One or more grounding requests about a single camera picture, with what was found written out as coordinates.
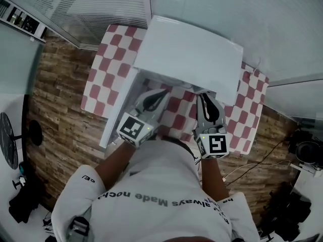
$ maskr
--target wooden floor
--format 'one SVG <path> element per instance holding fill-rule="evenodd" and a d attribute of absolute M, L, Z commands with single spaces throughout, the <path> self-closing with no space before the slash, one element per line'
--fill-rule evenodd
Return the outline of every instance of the wooden floor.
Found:
<path fill-rule="evenodd" d="M 98 144 L 106 119 L 80 108 L 95 52 L 76 49 L 51 32 L 45 40 L 27 115 L 27 123 L 32 119 L 40 122 L 44 142 L 40 147 L 27 142 L 27 155 L 37 175 L 46 182 L 43 204 L 52 208 L 67 180 L 81 164 L 96 166 L 102 161 L 104 150 Z M 224 176 L 239 166 L 260 162 L 295 128 L 294 122 L 264 107 L 250 154 L 230 155 L 220 160 L 221 173 Z M 287 154 L 287 144 L 280 144 L 262 164 L 280 162 L 287 159 Z M 252 166 L 237 170 L 226 183 Z M 293 181 L 295 175 L 296 171 L 292 171 L 288 162 L 272 167 L 259 166 L 228 188 L 230 193 L 244 192 L 254 221 L 258 223 L 270 199 L 269 193 L 279 189 L 282 182 Z"/>

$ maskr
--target white t-shirt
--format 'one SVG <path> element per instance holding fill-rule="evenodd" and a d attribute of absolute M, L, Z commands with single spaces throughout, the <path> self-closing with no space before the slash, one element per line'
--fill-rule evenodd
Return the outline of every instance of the white t-shirt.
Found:
<path fill-rule="evenodd" d="M 89 207 L 97 242 L 161 242 L 181 236 L 259 241 L 243 193 L 215 202 L 200 187 L 193 157 L 166 141 L 145 142 L 109 191 L 92 167 L 81 166 L 52 213 L 58 242 L 66 241 L 74 217 Z"/>

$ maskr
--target red and white checkered cloth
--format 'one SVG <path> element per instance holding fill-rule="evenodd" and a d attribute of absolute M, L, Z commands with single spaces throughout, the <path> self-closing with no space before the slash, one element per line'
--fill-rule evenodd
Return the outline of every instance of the red and white checkered cloth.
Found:
<path fill-rule="evenodd" d="M 147 30 L 110 25 L 94 58 L 81 109 L 108 118 Z"/>
<path fill-rule="evenodd" d="M 120 88 L 134 62 L 146 30 L 110 25 L 95 56 L 86 83 L 81 108 L 108 118 Z M 253 143 L 269 79 L 259 70 L 242 63 L 237 99 L 234 106 L 224 106 L 230 151 L 248 154 Z M 180 87 L 146 80 L 148 89 L 170 90 L 170 100 L 163 113 L 159 132 L 194 142 L 196 95 Z"/>

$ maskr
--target person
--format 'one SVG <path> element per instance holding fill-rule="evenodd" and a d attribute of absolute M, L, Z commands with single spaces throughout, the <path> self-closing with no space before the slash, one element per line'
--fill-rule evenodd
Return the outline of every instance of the person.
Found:
<path fill-rule="evenodd" d="M 202 159 L 202 188 L 187 145 L 124 142 L 96 168 L 80 166 L 67 182 L 51 220 L 66 241 L 76 216 L 89 208 L 94 241 L 260 241 L 243 193 L 229 196 L 216 159 Z"/>

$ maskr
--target sleeve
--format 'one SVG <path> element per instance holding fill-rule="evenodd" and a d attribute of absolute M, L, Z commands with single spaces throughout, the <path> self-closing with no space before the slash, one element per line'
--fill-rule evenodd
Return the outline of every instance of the sleeve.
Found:
<path fill-rule="evenodd" d="M 67 228 L 74 217 L 82 215 L 104 192 L 104 184 L 94 168 L 82 165 L 76 170 L 59 196 L 51 215 L 58 242 L 66 241 Z"/>
<path fill-rule="evenodd" d="M 218 202 L 223 213 L 232 224 L 232 238 L 242 238 L 245 242 L 260 241 L 256 225 L 253 222 L 246 198 L 238 192 L 229 198 Z"/>

